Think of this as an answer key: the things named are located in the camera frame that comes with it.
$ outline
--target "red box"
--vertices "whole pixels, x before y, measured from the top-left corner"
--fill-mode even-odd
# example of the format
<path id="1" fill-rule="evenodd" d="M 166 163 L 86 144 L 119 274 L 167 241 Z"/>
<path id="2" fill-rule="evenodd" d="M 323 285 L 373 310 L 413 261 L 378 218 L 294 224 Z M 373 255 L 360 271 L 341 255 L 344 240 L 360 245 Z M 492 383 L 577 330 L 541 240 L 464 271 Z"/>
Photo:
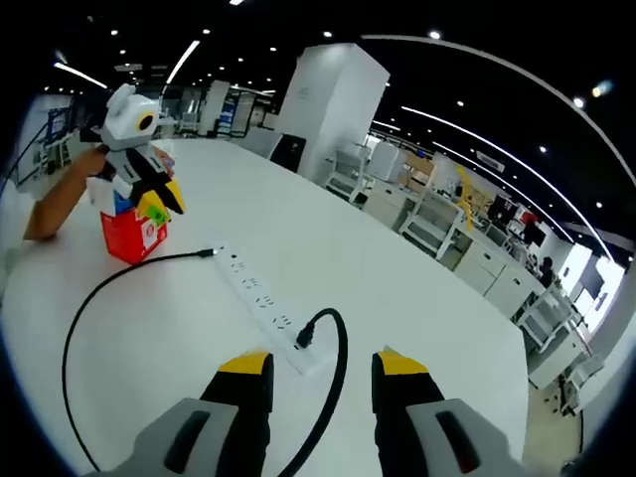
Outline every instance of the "red box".
<path id="1" fill-rule="evenodd" d="M 101 228 L 108 253 L 130 264 L 139 263 L 168 236 L 168 224 L 157 227 L 134 209 L 115 217 L 101 213 Z"/>

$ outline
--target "power outlet socket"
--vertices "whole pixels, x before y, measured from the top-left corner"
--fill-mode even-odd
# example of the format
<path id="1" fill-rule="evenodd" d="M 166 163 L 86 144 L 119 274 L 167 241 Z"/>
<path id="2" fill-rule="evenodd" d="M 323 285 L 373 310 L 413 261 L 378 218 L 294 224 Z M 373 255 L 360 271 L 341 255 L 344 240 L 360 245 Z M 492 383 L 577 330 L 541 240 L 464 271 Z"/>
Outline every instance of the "power outlet socket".
<path id="1" fill-rule="evenodd" d="M 296 337 L 311 316 L 294 316 L 275 299 L 263 280 L 249 269 L 241 254 L 227 244 L 217 248 L 215 263 L 230 287 L 249 310 L 260 329 L 301 375 L 310 375 L 336 358 L 335 349 L 329 350 L 318 343 L 302 349 Z"/>

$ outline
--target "ceiling light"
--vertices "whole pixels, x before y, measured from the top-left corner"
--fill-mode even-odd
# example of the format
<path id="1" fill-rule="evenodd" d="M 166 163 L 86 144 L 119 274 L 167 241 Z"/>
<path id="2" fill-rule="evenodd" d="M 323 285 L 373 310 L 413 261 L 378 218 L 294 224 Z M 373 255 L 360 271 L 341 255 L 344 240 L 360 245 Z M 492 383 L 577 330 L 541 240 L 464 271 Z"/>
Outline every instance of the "ceiling light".
<path id="1" fill-rule="evenodd" d="M 181 66 L 186 62 L 186 60 L 188 60 L 188 57 L 192 55 L 192 52 L 195 51 L 195 49 L 199 46 L 200 43 L 201 42 L 199 40 L 195 40 L 194 42 L 190 44 L 190 46 L 188 47 L 188 50 L 186 50 L 185 53 L 181 56 L 181 58 L 177 62 L 177 65 L 175 65 L 175 68 L 172 70 L 172 72 L 168 76 L 168 79 L 166 79 L 166 85 L 163 86 L 163 90 L 161 91 L 161 94 L 164 93 L 164 91 L 166 90 L 166 87 L 168 87 L 168 84 L 172 82 L 172 80 L 174 79 L 175 75 L 177 74 Z"/>
<path id="2" fill-rule="evenodd" d="M 473 161 L 472 159 L 467 158 L 466 156 L 453 151 L 452 149 L 450 149 L 449 147 L 444 146 L 443 144 L 439 144 L 438 142 L 434 142 L 433 144 L 435 144 L 436 146 L 442 147 L 444 149 L 446 149 L 449 152 L 452 152 L 453 154 L 461 157 L 462 159 L 464 159 L 465 161 L 470 162 L 471 164 L 473 164 L 474 166 L 477 166 L 479 169 L 481 169 L 482 171 L 490 174 L 491 176 L 499 179 L 501 182 L 503 182 L 505 185 L 507 185 L 508 187 L 510 187 L 513 191 L 517 192 L 517 194 L 519 194 L 521 197 L 523 197 L 524 199 L 526 199 L 528 202 L 530 202 L 533 206 L 535 206 L 544 216 L 546 216 L 548 219 L 550 219 L 552 222 L 555 223 L 555 226 L 561 231 L 563 232 L 563 234 L 567 237 L 567 239 L 569 239 L 569 241 L 574 242 L 573 238 L 569 236 L 569 234 L 565 231 L 565 229 L 563 227 L 560 226 L 560 224 L 553 219 L 552 217 L 550 217 L 550 215 L 548 215 L 548 213 L 546 211 L 544 211 L 541 207 L 539 207 L 537 204 L 535 204 L 535 202 L 533 202 L 533 200 L 531 198 L 529 198 L 526 194 L 524 194 L 523 192 L 521 192 L 519 189 L 517 189 L 515 186 L 513 186 L 512 184 L 506 182 L 504 179 L 502 179 L 501 177 L 499 177 L 497 174 L 495 174 L 494 172 L 490 171 L 489 169 L 486 169 L 485 167 L 483 167 L 481 164 L 477 164 L 475 161 Z"/>
<path id="3" fill-rule="evenodd" d="M 489 141 L 488 139 L 485 139 L 477 134 L 475 134 L 474 132 L 471 132 L 467 129 L 464 129 L 463 127 L 458 126 L 457 124 L 453 124 L 450 121 L 446 121 L 445 119 L 441 119 L 439 117 L 433 116 L 431 114 L 428 114 L 426 112 L 422 112 L 422 111 L 418 111 L 417 109 L 412 109 L 406 106 L 402 106 L 402 109 L 406 110 L 406 111 L 410 111 L 410 112 L 414 112 L 416 114 L 421 114 L 422 116 L 428 117 L 430 119 L 435 119 L 436 121 L 442 122 L 444 124 L 447 124 L 451 127 L 454 127 L 455 129 L 462 131 L 468 135 L 473 136 L 476 139 L 480 139 L 481 141 L 485 142 L 486 144 L 488 144 L 489 146 L 497 149 L 499 152 L 506 154 L 508 157 L 510 157 L 512 160 L 514 160 L 515 162 L 517 162 L 519 165 L 521 165 L 522 167 L 525 167 L 526 169 L 528 169 L 528 171 L 532 172 L 538 179 L 540 179 L 542 182 L 544 182 L 544 184 L 546 184 L 548 187 L 550 187 L 566 204 L 567 206 L 575 213 L 578 215 L 578 217 L 583 221 L 583 223 L 587 226 L 587 228 L 589 229 L 589 231 L 591 232 L 591 234 L 594 236 L 594 238 L 598 241 L 598 244 L 603 248 L 603 250 L 605 251 L 605 254 L 607 255 L 607 257 L 611 260 L 614 261 L 614 257 L 612 256 L 611 252 L 609 251 L 609 248 L 607 248 L 607 245 L 605 244 L 605 242 L 603 241 L 603 239 L 600 237 L 600 235 L 598 234 L 598 232 L 596 231 L 596 229 L 592 226 L 591 222 L 583 215 L 583 213 L 576 208 L 576 206 L 559 190 L 557 189 L 552 183 L 550 183 L 544 176 L 542 176 L 541 174 L 539 174 L 537 171 L 535 171 L 532 167 L 530 167 L 529 165 L 527 165 L 524 161 L 522 161 L 521 159 L 513 156 L 510 152 L 506 151 L 505 149 L 499 147 L 497 144 Z"/>
<path id="4" fill-rule="evenodd" d="M 373 121 L 371 121 L 371 122 L 373 122 L 374 124 L 379 124 L 380 126 L 387 127 L 388 129 L 393 129 L 393 130 L 395 130 L 395 131 L 399 131 L 399 128 L 398 128 L 398 127 L 391 126 L 390 124 L 385 124 L 385 123 L 383 123 L 383 122 L 379 122 L 379 121 L 375 121 L 375 120 L 373 120 Z"/>
<path id="5" fill-rule="evenodd" d="M 104 89 L 106 89 L 106 85 L 103 82 L 99 82 L 96 79 L 91 78 L 88 75 L 85 75 L 82 72 L 79 72 L 78 70 L 71 68 L 71 67 L 67 67 L 66 65 L 63 65 L 61 63 L 53 63 L 53 67 L 54 68 L 58 68 L 60 70 L 64 70 L 65 72 L 69 72 L 69 73 L 73 73 L 74 75 L 80 77 L 80 78 L 84 78 L 85 80 L 88 80 L 90 82 L 94 82 L 95 84 L 97 84 L 98 86 L 103 87 Z"/>
<path id="6" fill-rule="evenodd" d="M 609 93 L 612 88 L 614 87 L 614 83 L 612 81 L 610 81 L 609 79 L 606 79 L 605 81 L 601 81 L 593 90 L 592 90 L 592 96 L 594 97 L 601 97 L 604 94 Z"/>

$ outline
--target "wall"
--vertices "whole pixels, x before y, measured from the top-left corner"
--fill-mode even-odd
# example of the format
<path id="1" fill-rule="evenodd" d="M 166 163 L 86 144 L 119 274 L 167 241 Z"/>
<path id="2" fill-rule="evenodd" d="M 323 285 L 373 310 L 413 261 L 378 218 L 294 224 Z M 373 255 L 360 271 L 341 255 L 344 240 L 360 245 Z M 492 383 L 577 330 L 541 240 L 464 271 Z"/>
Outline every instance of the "wall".
<path id="1" fill-rule="evenodd" d="M 308 48 L 298 60 L 276 131 L 306 139 L 298 173 L 324 179 L 343 140 L 364 142 L 389 73 L 352 44 Z"/>
<path id="2" fill-rule="evenodd" d="M 590 434 L 611 411 L 627 375 L 627 359 L 635 345 L 636 266 L 633 266 L 625 274 L 607 316 L 590 341 L 592 351 L 603 357 L 605 362 L 605 367 L 586 382 L 579 393 L 585 426 L 589 426 Z"/>
<path id="3" fill-rule="evenodd" d="M 27 144 L 29 144 L 31 139 L 38 133 L 40 128 L 47 123 L 49 110 L 59 107 L 69 107 L 71 105 L 71 99 L 72 96 L 64 94 L 41 94 L 36 96 L 24 118 L 22 131 L 16 142 L 13 160 L 18 158 L 18 155 L 27 147 Z M 40 134 L 39 138 L 44 138 L 45 134 L 46 129 Z M 18 165 L 18 177 L 20 180 L 27 177 L 36 169 L 36 165 L 33 163 L 33 155 L 36 150 L 37 145 L 32 145 L 20 161 Z"/>

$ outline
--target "linear ceiling light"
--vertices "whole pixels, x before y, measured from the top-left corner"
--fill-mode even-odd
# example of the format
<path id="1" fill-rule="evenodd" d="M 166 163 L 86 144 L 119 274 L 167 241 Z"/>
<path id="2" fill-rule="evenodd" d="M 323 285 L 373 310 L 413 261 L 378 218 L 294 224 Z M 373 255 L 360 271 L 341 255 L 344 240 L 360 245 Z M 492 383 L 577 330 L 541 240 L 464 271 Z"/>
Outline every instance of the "linear ceiling light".
<path id="1" fill-rule="evenodd" d="M 186 60 L 188 60 L 188 57 L 192 55 L 192 52 L 195 51 L 195 48 L 199 46 L 199 43 L 201 43 L 199 42 L 199 40 L 195 40 L 194 42 L 192 42 L 192 44 L 188 47 L 188 50 L 186 50 L 186 53 L 184 53 L 182 57 L 179 59 L 179 61 L 177 62 L 177 65 L 175 65 L 174 70 L 168 76 L 168 79 L 166 80 L 166 85 L 163 86 L 163 91 L 161 91 L 161 94 L 163 94 L 163 92 L 166 90 L 166 87 L 168 87 L 168 84 L 172 82 L 172 80 L 174 79 L 175 75 L 177 74 L 181 66 L 184 63 L 186 63 Z"/>
<path id="2" fill-rule="evenodd" d="M 485 167 L 483 167 L 481 164 L 478 164 L 477 162 L 473 161 L 472 159 L 467 158 L 466 156 L 458 153 L 457 151 L 453 151 L 451 148 L 444 146 L 443 144 L 440 144 L 438 142 L 432 141 L 432 143 L 436 146 L 439 146 L 443 149 L 446 149 L 448 152 L 452 152 L 453 154 L 461 157 L 462 159 L 464 159 L 467 162 L 470 162 L 471 164 L 473 164 L 474 166 L 479 167 L 482 171 L 487 172 L 488 174 L 490 174 L 491 176 L 499 179 L 501 182 L 503 182 L 504 184 L 506 184 L 508 187 L 510 187 L 513 191 L 515 191 L 517 194 L 519 194 L 521 197 L 523 197 L 524 199 L 526 199 L 528 202 L 530 202 L 533 206 L 535 206 L 537 208 L 537 210 L 539 210 L 544 216 L 546 216 L 548 219 L 550 219 L 555 226 L 561 231 L 563 232 L 563 234 L 567 237 L 567 239 L 569 241 L 571 241 L 572 243 L 574 243 L 574 240 L 572 239 L 572 237 L 565 231 L 565 229 L 563 227 L 560 226 L 560 224 L 553 219 L 546 211 L 544 211 L 541 207 L 539 207 L 535 201 L 533 201 L 530 197 L 528 197 L 526 194 L 524 194 L 523 192 L 521 192 L 519 189 L 517 189 L 515 186 L 513 186 L 512 184 L 506 182 L 504 179 L 502 179 L 501 177 L 499 177 L 497 174 L 495 174 L 492 171 L 489 171 L 488 169 L 486 169 Z"/>
<path id="3" fill-rule="evenodd" d="M 90 82 L 94 82 L 95 84 L 103 87 L 104 89 L 108 88 L 108 86 L 106 86 L 103 82 L 99 82 L 98 80 L 93 79 L 90 76 L 77 71 L 75 68 L 67 67 L 66 65 L 63 65 L 62 63 L 53 63 L 53 67 L 58 68 L 60 70 L 64 70 L 65 72 L 73 73 L 74 75 L 77 75 L 80 78 L 84 78 L 85 80 L 89 80 Z"/>
<path id="4" fill-rule="evenodd" d="M 375 121 L 375 120 L 373 120 L 372 122 L 373 122 L 374 124 L 379 124 L 380 126 L 387 127 L 388 129 L 394 129 L 394 130 L 396 130 L 396 131 L 399 131 L 399 128 L 398 128 L 398 127 L 391 126 L 390 124 L 384 124 L 383 122 L 379 122 L 379 121 Z"/>
<path id="5" fill-rule="evenodd" d="M 592 233 L 592 235 L 596 238 L 596 240 L 598 241 L 598 243 L 600 244 L 600 246 L 603 248 L 603 250 L 605 250 L 605 253 L 607 254 L 608 258 L 612 261 L 614 261 L 614 257 L 612 256 L 612 254 L 609 251 L 609 248 L 607 248 L 607 245 L 605 244 L 605 242 L 602 240 L 602 238 L 600 237 L 600 235 L 598 234 L 598 232 L 596 231 L 596 229 L 592 226 L 592 224 L 589 222 L 588 219 L 585 218 L 585 216 L 583 215 L 583 213 L 577 209 L 574 204 L 566 197 L 563 195 L 563 193 L 557 189 L 555 186 L 553 186 L 548 179 L 546 179 L 544 176 L 542 176 L 541 174 L 539 174 L 537 171 L 535 171 L 532 167 L 530 167 L 529 165 L 527 165 L 525 162 L 523 162 L 521 159 L 516 158 L 515 156 L 513 156 L 510 152 L 506 151 L 505 149 L 502 149 L 501 147 L 499 147 L 497 144 L 490 142 L 488 139 L 485 139 L 483 137 L 481 137 L 478 134 L 475 134 L 474 132 L 469 131 L 468 129 L 464 129 L 463 127 L 458 126 L 457 124 L 453 124 L 450 121 L 446 121 L 445 119 L 441 119 L 437 116 L 433 116 L 432 114 L 428 114 L 426 112 L 422 112 L 422 111 L 418 111 L 417 109 L 412 109 L 410 107 L 406 107 L 406 106 L 402 106 L 402 109 L 404 109 L 405 111 L 410 111 L 410 112 L 414 112 L 415 114 L 420 114 L 422 116 L 425 117 L 429 117 L 430 119 L 434 119 L 436 121 L 439 121 L 443 124 L 446 124 L 450 127 L 454 127 L 455 129 L 465 132 L 466 134 L 469 134 L 483 142 L 485 142 L 486 144 L 488 144 L 491 147 L 494 147 L 495 149 L 497 149 L 499 152 L 506 154 L 508 157 L 510 157 L 513 161 L 517 162 L 519 165 L 521 165 L 522 167 L 526 168 L 528 171 L 532 172 L 538 179 L 540 179 L 544 184 L 546 184 L 548 187 L 550 187 L 553 192 L 555 192 L 555 194 L 557 194 L 566 204 L 567 206 L 575 213 L 578 215 L 578 217 L 583 221 L 583 223 L 587 226 L 587 228 L 589 229 L 589 231 Z"/>

